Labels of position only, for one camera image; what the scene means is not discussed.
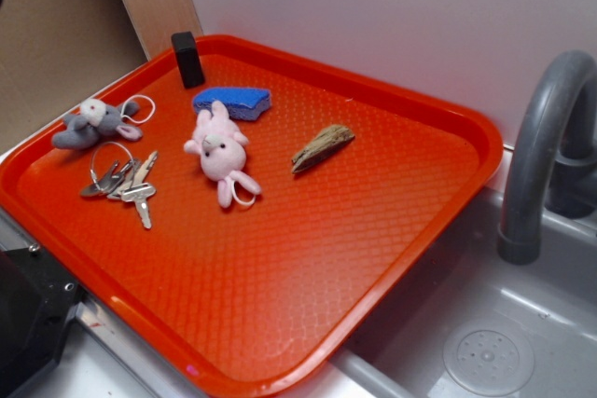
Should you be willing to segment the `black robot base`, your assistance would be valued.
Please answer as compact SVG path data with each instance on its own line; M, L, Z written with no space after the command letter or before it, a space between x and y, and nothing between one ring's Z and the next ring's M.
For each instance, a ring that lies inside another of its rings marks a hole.
M1 395L19 397L60 364L81 300L76 278L43 248L1 253Z

